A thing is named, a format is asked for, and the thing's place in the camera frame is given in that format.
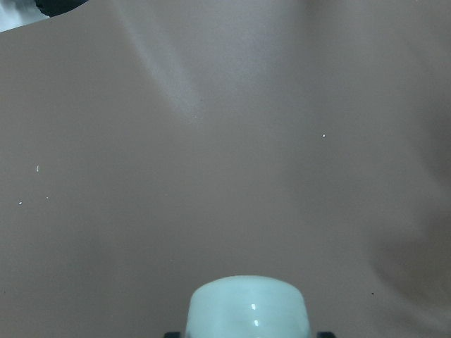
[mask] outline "rounded plastic knob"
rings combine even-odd
[[[269,277],[225,277],[191,298],[185,338],[310,338],[304,298]]]

